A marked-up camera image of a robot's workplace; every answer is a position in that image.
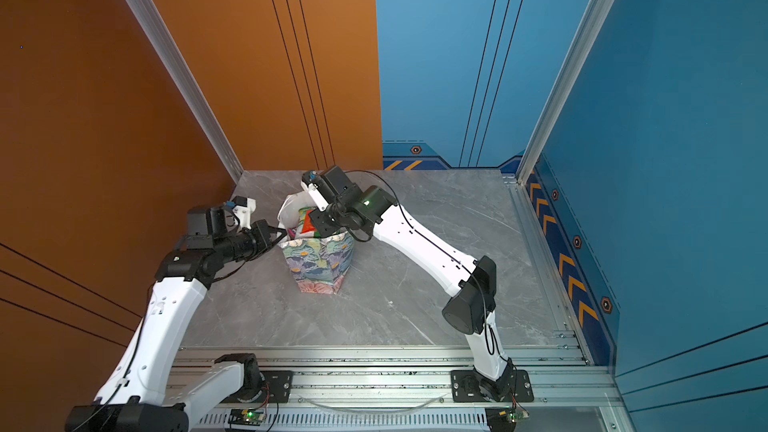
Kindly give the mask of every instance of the black mounting plate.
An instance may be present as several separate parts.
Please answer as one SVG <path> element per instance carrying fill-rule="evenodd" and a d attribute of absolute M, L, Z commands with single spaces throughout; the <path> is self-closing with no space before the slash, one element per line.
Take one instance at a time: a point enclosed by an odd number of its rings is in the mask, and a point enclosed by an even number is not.
<path fill-rule="evenodd" d="M 270 404 L 288 402 L 290 390 L 293 387 L 293 370 L 262 370 L 261 373 L 266 384 L 270 386 Z M 261 404 L 262 402 L 264 402 L 264 394 L 255 396 L 250 402 L 240 402 L 234 394 L 221 401 L 222 404 Z"/>
<path fill-rule="evenodd" d="M 492 402 L 480 393 L 480 383 L 476 373 L 473 369 L 451 370 L 451 390 L 453 390 L 454 402 Z M 521 404 L 533 402 L 533 387 L 526 370 L 514 369 L 512 371 L 512 383 L 512 392 L 517 402 Z"/>

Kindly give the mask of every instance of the black line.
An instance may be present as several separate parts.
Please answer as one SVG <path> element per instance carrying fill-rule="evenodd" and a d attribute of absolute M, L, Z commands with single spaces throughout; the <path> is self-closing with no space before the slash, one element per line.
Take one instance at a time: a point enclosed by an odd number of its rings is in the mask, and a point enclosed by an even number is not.
<path fill-rule="evenodd" d="M 317 129 L 317 139 L 320 140 L 320 149 L 322 150 L 322 160 L 328 167 L 328 158 L 326 158 L 326 148 L 322 144 L 322 135 L 320 134 L 320 124 L 317 121 L 317 113 L 315 112 L 315 103 L 312 100 L 312 91 L 310 90 L 310 81 L 306 78 L 306 69 L 304 68 L 304 59 L 301 56 L 301 47 L 299 46 L 299 36 L 296 34 L 296 25 L 293 24 L 293 14 L 290 12 L 290 3 L 286 0 L 286 7 L 288 7 L 288 17 L 290 18 L 290 26 L 293 28 L 293 39 L 296 41 L 296 50 L 299 52 L 299 62 L 301 62 L 301 70 L 304 72 L 304 83 L 306 84 L 306 93 L 310 96 L 310 105 L 312 106 L 312 117 L 315 118 L 315 129 Z"/>
<path fill-rule="evenodd" d="M 488 46 L 488 36 L 491 34 L 491 24 L 493 23 L 493 13 L 496 10 L 496 0 L 493 0 L 493 7 L 491 8 L 491 18 L 488 19 L 488 31 L 485 33 L 485 43 L 482 46 L 482 56 L 480 57 L 480 68 L 478 69 L 478 79 L 475 82 L 475 92 L 472 94 L 472 104 L 469 106 L 469 117 L 467 118 L 467 129 L 464 132 L 464 143 L 462 144 L 462 154 L 458 158 L 458 166 L 462 166 L 462 160 L 464 159 L 464 148 L 467 145 L 467 134 L 469 134 L 469 124 L 472 121 L 472 109 L 475 108 L 475 96 L 478 93 L 478 85 L 480 84 L 480 72 L 482 72 L 482 62 L 485 59 L 485 48 Z"/>
<path fill-rule="evenodd" d="M 50 273 L 52 273 L 52 274 L 55 274 L 55 275 L 57 275 L 57 276 L 61 277 L 63 280 L 65 280 L 65 281 L 67 281 L 67 282 L 70 282 L 70 283 L 72 283 L 72 284 L 75 284 L 75 285 L 77 285 L 78 287 L 82 288 L 83 290 L 86 290 L 86 291 L 88 291 L 88 292 L 91 292 L 93 295 L 96 295 L 97 297 L 100 297 L 100 298 L 102 298 L 103 300 L 105 300 L 105 301 L 109 302 L 110 304 L 112 304 L 112 305 L 117 305 L 118 307 L 120 307 L 120 308 L 121 308 L 121 309 L 123 309 L 124 311 L 126 311 L 126 312 L 130 312 L 130 313 L 132 313 L 133 315 L 135 315 L 136 317 L 139 317 L 139 318 L 141 318 L 141 316 L 140 316 L 139 314 L 137 314 L 136 312 L 133 312 L 133 311 L 132 311 L 132 310 L 130 310 L 129 308 L 125 308 L 125 307 L 123 307 L 122 305 L 120 305 L 119 303 L 117 303 L 117 302 L 115 302 L 115 301 L 111 301 L 110 299 L 106 298 L 106 297 L 105 297 L 105 296 L 103 296 L 102 294 L 100 294 L 100 293 L 98 293 L 98 292 L 95 292 L 95 291 L 92 291 L 90 288 L 88 288 L 88 287 L 85 287 L 84 285 L 77 283 L 76 281 L 72 280 L 71 278 L 67 277 L 66 275 L 63 275 L 63 274 L 59 274 L 58 272 L 56 272 L 56 271 L 55 271 L 55 270 L 53 270 L 52 268 L 50 268 L 50 267 L 48 267 L 48 266 L 46 266 L 46 265 L 43 265 L 43 264 L 41 264 L 40 262 L 38 262 L 38 261 L 34 260 L 33 258 L 31 258 L 31 257 L 29 257 L 29 256 L 27 256 L 27 255 L 24 255 L 24 254 L 22 254 L 22 253 L 21 253 L 21 252 L 19 252 L 18 250 L 14 249 L 14 248 L 10 248 L 9 246 L 7 246 L 7 245 L 3 244 L 2 242 L 0 242 L 0 246 L 2 246 L 2 247 L 4 247 L 4 248 L 6 248 L 6 249 L 7 249 L 7 250 L 9 250 L 10 252 L 13 252 L 14 254 L 18 255 L 19 257 L 23 257 L 23 258 L 26 258 L 27 260 L 29 260 L 29 261 L 30 261 L 30 262 L 32 262 L 33 264 L 36 264 L 36 265 L 39 265 L 40 267 L 43 267 L 43 268 L 44 268 L 45 270 L 47 270 L 48 272 L 50 272 Z"/>
<path fill-rule="evenodd" d="M 328 135 L 328 146 L 331 149 L 331 160 L 336 163 L 336 156 L 333 155 L 333 142 L 331 141 L 331 130 L 328 128 L 328 118 L 326 117 L 326 106 L 322 103 L 322 92 L 320 91 L 320 79 L 317 76 L 317 66 L 315 65 L 315 56 L 312 53 L 312 42 L 310 42 L 310 31 L 306 27 L 306 17 L 304 16 L 304 5 L 299 0 L 299 8 L 301 8 L 301 18 L 304 21 L 304 32 L 306 32 L 306 43 L 310 46 L 310 59 L 312 60 L 312 69 L 315 71 L 315 82 L 317 82 L 317 95 L 320 96 L 320 108 L 322 110 L 322 119 L 326 123 L 326 134 Z"/>
<path fill-rule="evenodd" d="M 651 362 L 649 364 L 641 365 L 638 368 L 634 368 L 632 370 L 627 370 L 626 372 L 622 372 L 620 374 L 617 374 L 616 377 L 621 377 L 622 375 L 631 374 L 632 372 L 636 372 L 636 371 L 638 371 L 640 369 L 645 369 L 646 367 L 650 367 L 651 365 L 656 365 L 659 362 L 664 362 L 665 360 L 670 360 L 672 358 L 679 357 L 679 356 L 681 356 L 683 354 L 687 354 L 688 352 L 693 352 L 694 350 L 699 350 L 700 348 L 705 348 L 708 345 L 716 344 L 717 342 L 725 341 L 725 340 L 727 340 L 729 338 L 734 338 L 737 335 L 742 335 L 745 332 L 753 331 L 756 328 L 765 327 L 766 325 L 768 325 L 768 322 L 763 322 L 762 324 L 754 325 L 754 326 L 752 326 L 750 328 L 745 328 L 743 331 L 738 331 L 738 332 L 735 332 L 735 333 L 733 333 L 731 335 L 726 335 L 725 337 L 719 338 L 719 339 L 717 339 L 715 341 L 707 342 L 707 343 L 702 344 L 702 345 L 697 345 L 694 348 L 690 348 L 688 350 L 683 350 L 682 352 L 678 352 L 678 353 L 676 353 L 674 355 L 670 355 L 669 357 L 665 357 L 663 359 L 655 360 L 655 361 L 653 361 L 653 362 Z"/>
<path fill-rule="evenodd" d="M 290 62 L 290 55 L 288 53 L 288 44 L 286 44 L 285 35 L 283 35 L 283 26 L 280 24 L 280 16 L 277 15 L 277 5 L 275 0 L 272 0 L 272 7 L 275 10 L 275 18 L 277 19 L 277 27 L 280 29 L 280 36 L 283 38 L 283 47 L 286 49 L 286 57 L 288 58 L 288 67 L 290 67 L 290 74 L 293 77 L 293 86 L 296 88 L 296 96 L 299 97 L 299 106 L 301 106 L 301 114 L 304 116 L 304 125 L 306 126 L 306 134 L 310 138 L 310 145 L 312 146 L 312 154 L 315 157 L 315 165 L 320 168 L 320 162 L 317 160 L 317 152 L 315 151 L 315 143 L 312 141 L 312 134 L 310 133 L 310 123 L 306 120 L 306 112 L 304 112 L 304 102 L 301 101 L 301 94 L 299 93 L 299 84 L 296 82 L 296 74 L 293 73 L 293 64 Z"/>
<path fill-rule="evenodd" d="M 742 394 L 744 392 L 754 392 L 755 390 L 762 390 L 762 389 L 768 389 L 768 385 L 761 385 L 759 387 L 753 387 L 753 388 L 749 388 L 749 389 L 734 390 L 733 392 L 725 392 L 724 394 L 708 395 L 706 397 L 700 397 L 700 398 L 697 398 L 697 399 L 680 400 L 679 402 L 672 402 L 671 404 L 655 405 L 653 407 L 646 407 L 646 408 L 642 408 L 642 409 L 629 410 L 628 412 L 633 413 L 633 412 L 642 412 L 644 410 L 660 409 L 662 407 L 669 407 L 669 406 L 672 406 L 672 405 L 688 404 L 689 402 L 697 402 L 698 400 L 716 399 L 718 397 L 727 397 L 729 395 Z"/>
<path fill-rule="evenodd" d="M 667 384 L 671 384 L 673 382 L 677 382 L 678 380 L 685 380 L 685 379 L 690 379 L 690 378 L 693 378 L 693 377 L 698 377 L 699 375 L 708 374 L 709 372 L 717 372 L 718 370 L 724 370 L 724 369 L 735 367 L 737 365 L 748 364 L 749 362 L 754 362 L 755 360 L 763 360 L 764 358 L 768 358 L 768 354 L 761 355 L 759 357 L 755 357 L 755 358 L 752 358 L 752 359 L 742 360 L 741 362 L 735 362 L 734 364 L 728 364 L 728 365 L 724 365 L 722 367 L 705 370 L 703 372 L 696 372 L 696 374 L 686 375 L 685 377 L 681 377 L 681 378 L 677 378 L 677 379 L 672 379 L 672 380 L 667 380 L 666 382 L 661 382 L 660 384 L 649 385 L 648 387 L 643 387 L 643 388 L 640 388 L 640 389 L 630 390 L 629 392 L 622 392 L 621 395 L 634 394 L 635 392 L 640 392 L 641 390 L 652 389 L 654 387 L 659 387 L 661 385 L 667 385 Z"/>
<path fill-rule="evenodd" d="M 493 94 L 493 103 L 491 104 L 491 111 L 488 112 L 488 121 L 485 123 L 485 131 L 482 134 L 482 142 L 480 142 L 480 150 L 478 150 L 478 159 L 475 162 L 475 166 L 480 163 L 480 154 L 482 154 L 482 147 L 485 145 L 485 136 L 488 134 L 488 126 L 491 125 L 491 116 L 493 115 L 493 107 L 496 105 L 496 96 L 498 96 L 498 88 L 502 84 L 502 78 L 504 77 L 504 68 L 507 66 L 507 58 L 509 57 L 509 50 L 512 48 L 512 39 L 514 38 L 514 32 L 518 28 L 518 20 L 520 19 L 520 10 L 522 10 L 523 8 L 523 1 L 524 0 L 520 0 L 520 6 L 518 7 L 518 16 L 514 18 L 514 27 L 512 28 L 512 35 L 509 37 L 509 45 L 507 46 L 507 55 L 504 56 L 504 64 L 502 65 L 502 74 L 498 77 L 498 83 L 496 84 L 496 92 Z"/>
<path fill-rule="evenodd" d="M 26 308 L 26 307 L 25 307 L 25 306 L 23 306 L 23 305 L 17 304 L 17 303 L 15 303 L 15 302 L 11 302 L 11 301 L 9 301 L 9 300 L 7 300 L 7 299 L 5 299 L 5 298 L 2 298 L 2 297 L 0 297 L 0 301 L 3 301 L 3 302 L 5 302 L 6 304 L 15 305 L 16 307 L 18 307 L 18 308 L 20 308 L 20 309 L 23 309 L 23 310 L 25 310 L 25 311 L 27 311 L 27 312 L 32 312 L 33 314 L 39 315 L 39 316 L 41 316 L 41 317 L 49 318 L 49 319 L 51 319 L 53 322 L 59 322 L 59 323 L 60 323 L 60 324 L 62 324 L 62 325 L 66 325 L 67 327 L 72 327 L 73 329 L 79 330 L 79 331 L 81 331 L 81 332 L 85 332 L 86 334 L 89 334 L 89 335 L 93 335 L 94 337 L 102 338 L 103 340 L 105 340 L 105 341 L 107 341 L 107 342 L 111 342 L 111 343 L 113 343 L 113 344 L 115 344 L 115 345 L 119 345 L 119 346 L 121 346 L 121 347 L 125 347 L 125 348 L 127 347 L 127 345 L 125 345 L 125 344 L 121 344 L 120 342 L 116 342 L 116 341 L 113 341 L 112 339 L 110 339 L 110 338 L 106 338 L 106 337 L 103 337 L 103 336 L 101 336 L 101 335 L 99 335 L 99 334 L 94 334 L 94 333 L 93 333 L 93 332 L 91 332 L 91 331 L 86 331 L 85 329 L 83 329 L 83 328 L 80 328 L 80 327 L 78 327 L 77 325 L 72 325 L 72 324 L 68 324 L 67 322 L 64 322 L 64 321 L 60 321 L 60 320 L 58 320 L 57 318 L 53 318 L 53 317 L 51 317 L 50 315 L 46 315 L 46 314 L 44 314 L 43 312 L 37 312 L 37 311 L 33 311 L 33 310 L 32 310 L 32 309 L 30 309 L 30 308 Z"/>
<path fill-rule="evenodd" d="M 45 290 L 43 287 L 40 287 L 40 286 L 38 286 L 38 285 L 35 285 L 35 284 L 31 283 L 31 282 L 27 282 L 27 281 L 25 281 L 23 278 L 20 278 L 20 277 L 16 277 L 14 274 L 12 274 L 12 273 L 10 273 L 10 272 L 6 272 L 6 271 L 2 270 L 1 268 L 0 268 L 0 273 L 6 274 L 6 275 L 7 275 L 7 276 L 9 276 L 9 277 L 15 278 L 15 279 L 16 279 L 16 280 L 18 280 L 19 282 L 22 282 L 22 283 L 24 283 L 24 284 L 26 284 L 26 285 L 29 285 L 30 287 L 34 287 L 34 288 L 36 288 L 37 290 L 39 290 L 39 291 L 41 291 L 41 292 L 45 292 L 46 294 L 49 294 L 49 295 L 53 295 L 53 296 L 54 296 L 54 297 L 56 297 L 57 299 L 63 300 L 64 302 L 67 302 L 68 304 L 72 304 L 73 306 L 75 306 L 75 307 L 77 307 L 77 308 L 80 308 L 80 309 L 82 309 L 82 310 L 84 310 L 84 311 L 86 311 L 86 312 L 90 312 L 90 313 L 92 313 L 93 315 L 96 315 L 96 316 L 98 316 L 98 317 L 101 317 L 101 318 L 102 318 L 103 320 L 105 320 L 105 321 L 110 321 L 111 323 L 113 323 L 113 324 L 115 324 L 115 325 L 119 325 L 120 327 L 124 328 L 124 329 L 125 329 L 125 330 L 127 330 L 127 331 L 131 331 L 131 332 L 133 332 L 133 331 L 134 331 L 132 328 L 130 328 L 130 327 L 126 327 L 126 326 L 122 325 L 120 322 L 116 322 L 116 321 L 113 321 L 112 319 L 110 319 L 110 318 L 108 318 L 108 317 L 105 317 L 105 316 L 101 315 L 99 312 L 93 312 L 93 311 L 92 311 L 91 309 L 89 309 L 89 308 L 85 308 L 85 307 L 83 307 L 83 306 L 82 306 L 82 305 L 80 305 L 80 304 L 76 304 L 76 303 L 74 303 L 74 302 L 72 302 L 72 301 L 70 301 L 70 300 L 67 300 L 66 298 L 63 298 L 61 295 L 57 295 L 57 294 L 54 294 L 53 292 L 47 291 L 47 290 Z"/>
<path fill-rule="evenodd" d="M 472 148 L 469 150 L 469 159 L 467 159 L 467 167 L 472 162 L 472 153 L 475 151 L 475 143 L 478 139 L 478 130 L 480 130 L 480 121 L 482 120 L 482 110 L 485 109 L 485 100 L 488 98 L 488 88 L 491 85 L 491 78 L 493 78 L 493 68 L 496 65 L 496 56 L 498 55 L 498 46 L 502 43 L 502 35 L 504 35 L 504 25 L 507 23 L 507 12 L 509 12 L 509 3 L 512 0 L 507 0 L 507 7 L 504 9 L 504 18 L 502 19 L 502 30 L 498 33 L 498 40 L 496 41 L 496 50 L 493 53 L 493 62 L 491 62 L 491 73 L 488 74 L 488 81 L 485 83 L 485 94 L 482 97 L 482 105 L 480 106 L 480 117 L 478 117 L 478 126 L 475 128 L 475 139 L 472 140 Z"/>

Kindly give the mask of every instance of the gray marble tabletop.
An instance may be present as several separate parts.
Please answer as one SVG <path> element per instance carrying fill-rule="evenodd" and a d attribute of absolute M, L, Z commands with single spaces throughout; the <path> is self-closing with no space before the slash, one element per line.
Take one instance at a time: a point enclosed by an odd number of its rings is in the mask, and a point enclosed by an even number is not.
<path fill-rule="evenodd" d="M 554 343 L 557 327 L 498 171 L 378 173 L 421 224 L 467 254 L 496 261 L 496 322 L 505 345 Z M 254 220 L 276 225 L 285 197 L 301 190 L 300 177 L 298 171 L 245 172 L 234 194 L 256 200 Z M 350 178 L 363 190 L 377 184 L 369 174 L 351 172 Z M 275 248 L 211 287 L 182 345 L 466 345 L 442 318 L 447 300 L 427 272 L 375 239 L 355 244 L 338 294 L 299 292 Z"/>

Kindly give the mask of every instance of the vertical metal beam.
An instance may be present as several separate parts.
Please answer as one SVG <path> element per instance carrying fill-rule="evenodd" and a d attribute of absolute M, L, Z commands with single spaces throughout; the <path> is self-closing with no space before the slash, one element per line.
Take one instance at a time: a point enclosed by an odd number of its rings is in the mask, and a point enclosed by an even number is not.
<path fill-rule="evenodd" d="M 525 184 L 528 176 L 531 175 L 531 170 L 533 170 L 534 164 L 544 149 L 544 144 L 547 142 L 550 132 L 552 132 L 554 123 L 560 116 L 560 111 L 562 111 L 563 105 L 565 105 L 565 101 L 571 93 L 576 78 L 581 72 L 581 67 L 584 65 L 589 51 L 592 49 L 592 44 L 598 37 L 600 28 L 603 26 L 605 17 L 608 16 L 610 7 L 613 4 L 614 0 L 589 0 L 574 39 L 571 41 L 571 47 L 565 55 L 558 78 L 555 79 L 554 85 L 552 85 L 552 91 L 549 93 L 549 98 L 547 98 L 547 102 L 544 104 L 544 109 L 538 118 L 538 122 L 536 122 L 533 135 L 531 135 L 531 139 L 528 141 L 528 147 L 525 148 L 525 154 L 516 174 L 519 184 Z"/>
<path fill-rule="evenodd" d="M 230 141 L 227 140 L 224 130 L 221 129 L 219 121 L 216 120 L 216 115 L 208 105 L 203 91 L 197 85 L 197 81 L 176 46 L 174 38 L 163 22 L 158 8 L 154 6 L 152 0 L 125 1 L 128 2 L 130 9 L 141 24 L 141 28 L 147 34 L 149 41 L 160 56 L 160 60 L 165 64 L 165 68 L 176 83 L 176 87 L 178 87 L 184 100 L 187 101 L 187 105 L 200 123 L 200 127 L 210 140 L 216 154 L 232 176 L 232 180 L 237 183 L 240 176 L 243 175 L 243 166 L 240 164 L 235 150 L 232 149 Z"/>

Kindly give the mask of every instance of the orange wall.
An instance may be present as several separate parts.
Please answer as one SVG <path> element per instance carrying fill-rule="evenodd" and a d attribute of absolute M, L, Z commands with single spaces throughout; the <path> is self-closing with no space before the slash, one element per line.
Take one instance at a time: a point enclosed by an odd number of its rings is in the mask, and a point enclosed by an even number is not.
<path fill-rule="evenodd" d="M 231 179 L 124 0 L 2 0 L 0 43 L 0 242 L 142 312 L 187 209 Z M 138 316 L 2 248 L 0 270 L 122 325 L 0 274 L 0 298 L 84 330 L 0 302 L 2 428 L 61 430 Z"/>
<path fill-rule="evenodd" d="M 154 2 L 245 169 L 382 167 L 376 0 Z"/>

